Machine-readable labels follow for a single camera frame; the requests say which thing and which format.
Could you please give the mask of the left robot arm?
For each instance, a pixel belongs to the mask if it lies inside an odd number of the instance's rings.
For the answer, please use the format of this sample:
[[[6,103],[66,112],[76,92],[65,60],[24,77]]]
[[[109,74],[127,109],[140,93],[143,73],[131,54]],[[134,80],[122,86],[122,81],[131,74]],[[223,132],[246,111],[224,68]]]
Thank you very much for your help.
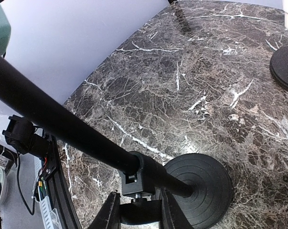
[[[41,159],[46,171],[56,168],[53,137],[0,101],[0,154],[15,160],[18,152]]]

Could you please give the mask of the black stand of green microphone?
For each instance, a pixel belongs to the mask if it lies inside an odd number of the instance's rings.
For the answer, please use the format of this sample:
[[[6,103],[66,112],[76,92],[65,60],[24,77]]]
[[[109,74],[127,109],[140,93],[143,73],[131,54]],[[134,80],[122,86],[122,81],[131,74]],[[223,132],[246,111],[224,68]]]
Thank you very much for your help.
[[[184,154],[165,166],[149,156],[119,147],[67,111],[0,56],[0,100],[22,117],[87,155],[120,171],[123,196],[120,223],[161,220],[160,190],[167,189],[193,229],[209,229],[226,214],[233,198],[228,172],[204,154]]]

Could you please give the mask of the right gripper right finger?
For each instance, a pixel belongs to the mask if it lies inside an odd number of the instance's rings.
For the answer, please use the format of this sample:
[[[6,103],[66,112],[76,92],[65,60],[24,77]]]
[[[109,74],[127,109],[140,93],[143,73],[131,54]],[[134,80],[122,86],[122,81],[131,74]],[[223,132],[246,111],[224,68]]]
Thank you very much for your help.
[[[160,190],[160,229],[193,229],[174,196],[165,188]]]

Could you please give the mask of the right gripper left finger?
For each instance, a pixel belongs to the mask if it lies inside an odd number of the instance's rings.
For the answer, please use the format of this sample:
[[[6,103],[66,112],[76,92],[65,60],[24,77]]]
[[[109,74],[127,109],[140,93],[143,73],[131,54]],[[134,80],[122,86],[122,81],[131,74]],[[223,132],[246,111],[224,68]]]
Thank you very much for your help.
[[[88,229],[120,228],[120,194],[111,192]]]

